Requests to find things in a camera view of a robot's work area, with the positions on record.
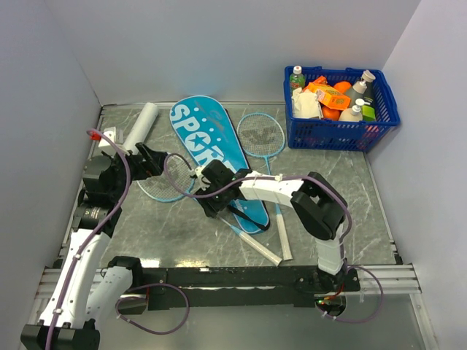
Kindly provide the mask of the blue badminton racket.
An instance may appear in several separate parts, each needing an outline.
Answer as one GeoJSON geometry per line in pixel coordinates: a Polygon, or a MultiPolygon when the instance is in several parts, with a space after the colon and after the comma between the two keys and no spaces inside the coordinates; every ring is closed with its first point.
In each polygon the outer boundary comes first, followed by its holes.
{"type": "MultiPolygon", "coordinates": [[[[280,124],[268,114],[251,113],[240,119],[236,130],[244,152],[255,158],[263,158],[268,175],[271,175],[269,160],[285,147],[285,135],[280,124]]],[[[282,260],[292,260],[287,230],[278,203],[275,204],[275,210],[282,260]]]]}
{"type": "MultiPolygon", "coordinates": [[[[192,169],[186,159],[179,154],[172,154],[168,160],[163,161],[162,174],[152,176],[145,180],[138,180],[136,183],[149,198],[161,203],[173,203],[184,198],[185,193],[190,193],[196,181],[200,181],[204,189],[209,182],[201,180],[201,169],[192,169]]],[[[232,225],[226,219],[217,217],[224,222],[236,236],[246,245],[254,249],[262,257],[266,258],[274,266],[278,267],[282,258],[263,244],[256,241],[251,235],[244,232],[240,227],[232,225]]]]}

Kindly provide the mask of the white shuttlecock tube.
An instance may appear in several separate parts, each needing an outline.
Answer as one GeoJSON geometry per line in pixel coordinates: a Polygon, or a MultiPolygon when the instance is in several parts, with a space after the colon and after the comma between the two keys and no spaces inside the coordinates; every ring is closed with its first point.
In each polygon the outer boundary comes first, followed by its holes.
{"type": "Polygon", "coordinates": [[[148,102],[144,105],[133,128],[123,143],[126,151],[132,152],[134,155],[139,152],[136,145],[145,141],[158,116],[158,112],[159,108],[156,104],[148,102]]]}

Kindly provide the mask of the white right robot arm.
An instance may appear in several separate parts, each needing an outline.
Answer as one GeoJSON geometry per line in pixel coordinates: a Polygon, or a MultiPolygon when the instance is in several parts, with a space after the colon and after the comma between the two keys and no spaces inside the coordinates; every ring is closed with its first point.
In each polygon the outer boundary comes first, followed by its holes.
{"type": "Polygon", "coordinates": [[[242,168],[234,173],[219,160],[195,169],[201,181],[194,198],[205,215],[216,217],[234,200],[267,201],[294,210],[315,238],[320,285],[337,289],[347,274],[342,225],[350,219],[345,200],[316,172],[306,176],[267,175],[242,168]]]}

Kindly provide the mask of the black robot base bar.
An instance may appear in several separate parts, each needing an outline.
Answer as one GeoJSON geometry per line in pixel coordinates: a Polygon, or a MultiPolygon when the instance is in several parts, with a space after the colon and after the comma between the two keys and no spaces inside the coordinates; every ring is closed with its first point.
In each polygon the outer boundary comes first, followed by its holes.
{"type": "Polygon", "coordinates": [[[314,307],[314,299],[332,292],[358,292],[352,269],[341,284],[320,277],[315,265],[143,268],[127,257],[108,268],[130,271],[131,286],[143,286],[150,311],[190,307],[273,306],[314,307]]]}

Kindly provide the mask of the blue sport racket bag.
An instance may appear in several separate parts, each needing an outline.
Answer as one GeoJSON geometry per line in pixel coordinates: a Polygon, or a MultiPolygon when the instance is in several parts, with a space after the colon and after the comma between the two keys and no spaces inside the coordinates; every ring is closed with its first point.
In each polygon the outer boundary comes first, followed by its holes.
{"type": "MultiPolygon", "coordinates": [[[[184,98],[173,105],[169,118],[174,132],[197,166],[219,160],[233,173],[250,167],[226,109],[214,98],[184,98]]],[[[226,204],[226,209],[250,235],[270,227],[269,213],[262,201],[234,199],[226,204]]]]}

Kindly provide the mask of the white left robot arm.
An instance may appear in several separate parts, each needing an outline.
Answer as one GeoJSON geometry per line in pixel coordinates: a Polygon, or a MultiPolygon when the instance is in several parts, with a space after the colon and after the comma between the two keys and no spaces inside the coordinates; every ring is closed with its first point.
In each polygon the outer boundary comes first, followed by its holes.
{"type": "Polygon", "coordinates": [[[45,310],[35,324],[23,328],[20,341],[26,349],[97,349],[101,328],[119,297],[143,287],[141,261],[135,257],[114,258],[94,284],[131,183],[163,173],[165,152],[141,142],[136,148],[135,155],[101,153],[86,161],[69,251],[45,310]]]}

